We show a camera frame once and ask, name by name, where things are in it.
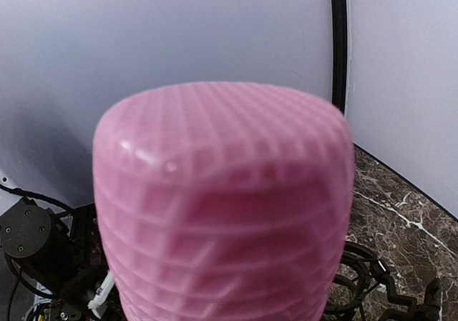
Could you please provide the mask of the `pink microphone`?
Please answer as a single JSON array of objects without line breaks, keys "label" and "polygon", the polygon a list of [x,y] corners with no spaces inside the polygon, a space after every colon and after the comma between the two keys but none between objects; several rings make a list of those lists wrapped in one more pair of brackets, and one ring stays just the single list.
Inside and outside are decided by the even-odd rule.
[{"label": "pink microphone", "polygon": [[195,82],[110,107],[93,145],[128,320],[319,320],[344,250],[354,144],[330,102]]}]

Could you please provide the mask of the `black tripod mic stand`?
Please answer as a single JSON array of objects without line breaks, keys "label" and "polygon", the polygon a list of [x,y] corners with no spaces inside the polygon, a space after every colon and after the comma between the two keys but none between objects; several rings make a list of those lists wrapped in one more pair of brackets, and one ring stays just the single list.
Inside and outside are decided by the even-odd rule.
[{"label": "black tripod mic stand", "polygon": [[385,261],[368,247],[347,241],[340,263],[356,273],[353,279],[337,274],[333,283],[345,287],[350,292],[351,299],[342,305],[328,302],[324,315],[332,316],[335,320],[352,320],[360,314],[365,320],[363,302],[377,287],[386,289],[387,301],[403,306],[403,310],[385,309],[378,317],[379,320],[440,320],[442,312],[442,283],[436,277],[426,287],[423,303],[418,303],[415,297],[401,295],[396,291],[395,280]]}]

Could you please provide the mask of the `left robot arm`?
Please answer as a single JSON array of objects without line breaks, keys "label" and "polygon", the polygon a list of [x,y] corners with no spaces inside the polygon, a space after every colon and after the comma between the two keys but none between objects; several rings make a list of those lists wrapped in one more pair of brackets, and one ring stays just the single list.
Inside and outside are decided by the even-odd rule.
[{"label": "left robot arm", "polygon": [[1,248],[11,273],[52,306],[69,305],[85,319],[101,320],[89,307],[107,272],[104,264],[90,263],[94,205],[73,209],[57,199],[5,184],[1,191],[19,199],[1,215]]}]

